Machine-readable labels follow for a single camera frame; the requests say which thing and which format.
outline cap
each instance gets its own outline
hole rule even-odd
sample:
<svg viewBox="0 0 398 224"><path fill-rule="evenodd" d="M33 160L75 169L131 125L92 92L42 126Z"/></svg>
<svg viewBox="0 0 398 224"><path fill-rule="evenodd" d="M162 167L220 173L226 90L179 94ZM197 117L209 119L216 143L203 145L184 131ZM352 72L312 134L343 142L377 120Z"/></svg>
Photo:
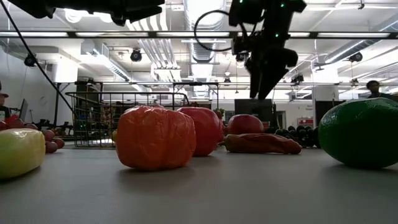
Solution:
<svg viewBox="0 0 398 224"><path fill-rule="evenodd" d="M5 98L8 98L8 94L6 94L6 93L0 92L0 96L4 96Z"/></svg>

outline red apple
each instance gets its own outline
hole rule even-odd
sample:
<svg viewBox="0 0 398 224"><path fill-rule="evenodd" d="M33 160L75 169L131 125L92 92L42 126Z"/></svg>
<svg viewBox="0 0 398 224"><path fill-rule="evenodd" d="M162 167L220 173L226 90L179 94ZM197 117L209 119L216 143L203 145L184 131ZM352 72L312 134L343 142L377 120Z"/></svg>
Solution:
<svg viewBox="0 0 398 224"><path fill-rule="evenodd" d="M5 123L4 121L0 121L0 131L7 129L8 129L7 123Z"/></svg>
<svg viewBox="0 0 398 224"><path fill-rule="evenodd" d="M62 149L65 146L65 142L62 139L55 138L53 142L57 144L58 149Z"/></svg>
<svg viewBox="0 0 398 224"><path fill-rule="evenodd" d="M24 126L25 126L25 123L21 119L12 120L8 124L9 129L12 129L12 128L24 128Z"/></svg>
<svg viewBox="0 0 398 224"><path fill-rule="evenodd" d="M34 129L34 130L38 130L37 126L34 124L26 124L25 128L29 128L29 129Z"/></svg>
<svg viewBox="0 0 398 224"><path fill-rule="evenodd" d="M51 130L43 131L43 134L44 134L45 140L49 141L49 142L52 141L55 136L54 132L52 132Z"/></svg>
<svg viewBox="0 0 398 224"><path fill-rule="evenodd" d="M58 149L57 143L55 142L45 142L45 153L55 153Z"/></svg>

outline security camera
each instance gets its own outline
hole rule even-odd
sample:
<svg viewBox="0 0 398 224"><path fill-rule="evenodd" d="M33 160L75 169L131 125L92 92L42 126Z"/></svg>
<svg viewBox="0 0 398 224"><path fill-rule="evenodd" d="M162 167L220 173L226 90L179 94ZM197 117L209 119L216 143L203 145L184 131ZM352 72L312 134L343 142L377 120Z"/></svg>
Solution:
<svg viewBox="0 0 398 224"><path fill-rule="evenodd" d="M36 54L28 54L27 57L24 60L24 64L28 67L34 67L35 66L35 58Z"/></svg>
<svg viewBox="0 0 398 224"><path fill-rule="evenodd" d="M142 59L142 55L141 55L141 49L133 49L132 53L130 55L130 59L133 62L140 62Z"/></svg>

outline computer monitor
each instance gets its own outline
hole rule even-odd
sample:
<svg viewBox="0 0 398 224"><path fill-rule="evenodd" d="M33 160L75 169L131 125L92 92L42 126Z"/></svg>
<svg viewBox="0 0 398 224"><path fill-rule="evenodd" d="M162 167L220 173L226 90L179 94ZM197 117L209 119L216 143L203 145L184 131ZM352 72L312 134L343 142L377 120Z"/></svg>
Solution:
<svg viewBox="0 0 398 224"><path fill-rule="evenodd" d="M26 117L26 112L27 112L28 105L29 104L24 99L24 101L22 101L21 111L19 112L19 119L21 119L21 120L23 120L25 122L26 122L25 117Z"/></svg>

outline black cable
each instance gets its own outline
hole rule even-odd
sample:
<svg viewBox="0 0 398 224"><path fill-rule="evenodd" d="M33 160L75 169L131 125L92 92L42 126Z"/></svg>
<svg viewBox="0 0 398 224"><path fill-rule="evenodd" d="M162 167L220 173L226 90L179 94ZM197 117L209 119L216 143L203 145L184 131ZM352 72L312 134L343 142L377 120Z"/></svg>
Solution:
<svg viewBox="0 0 398 224"><path fill-rule="evenodd" d="M4 4L3 0L0 0L0 4L2 6L2 8L4 9L4 12L7 14L8 19L10 20L12 26L14 27L15 31L17 32L19 38L21 39L22 43L24 44L24 47L26 48L26 50L28 51L29 55L32 56L32 58L35 61L35 64L37 65L37 67L39 68L39 70L43 73L44 77L47 79L47 81L49 81L49 83L52 85L52 87L55 89L55 91L57 92L58 95L61 96L61 98L64 100L64 102L67 104L67 106L69 107L69 109L73 112L72 107L70 106L70 104L68 103L67 99L62 95L62 93L60 92L60 90L57 88L57 86L55 86L55 84L51 81L51 79L49 78L49 76L46 74L46 72L44 71L44 69L40 66L39 61L36 59L36 57L34 56L34 54L32 53L32 51L30 50L29 46L27 45L24 37L22 36L21 32L19 31L17 25L15 24L14 20L12 19L10 12L8 11L6 5Z"/></svg>
<svg viewBox="0 0 398 224"><path fill-rule="evenodd" d="M193 36L194 36L195 40L198 42L198 44L199 44L201 47L203 47L203 48L206 49L206 50L212 51L212 52L224 52L224 51L227 51L227 50L231 50L232 47L228 47L228 48L225 48L225 49L211 49L211 48L205 46L203 43L201 43L201 42L199 41L199 38L198 38L198 36L197 36L197 30L198 30L199 22L200 22L204 17L206 17L207 15L212 14L212 13L221 13L221 14L224 14L224 15L229 16L229 13L228 13L228 12L222 11L222 10L212 10L212 11L208 11L208 12L204 13L203 15L201 15L201 16L198 18L197 22L195 23L195 26L193 27ZM246 28L244 27L243 23L242 23L242 22L239 22L238 24L239 24L239 26L241 27L243 39L246 38L246 37L248 37L248 32L246 31Z"/></svg>
<svg viewBox="0 0 398 224"><path fill-rule="evenodd" d="M251 34L254 33L254 31L256 31L256 28L257 28L257 24L255 24L255 25L253 26L253 29L251 30Z"/></svg>

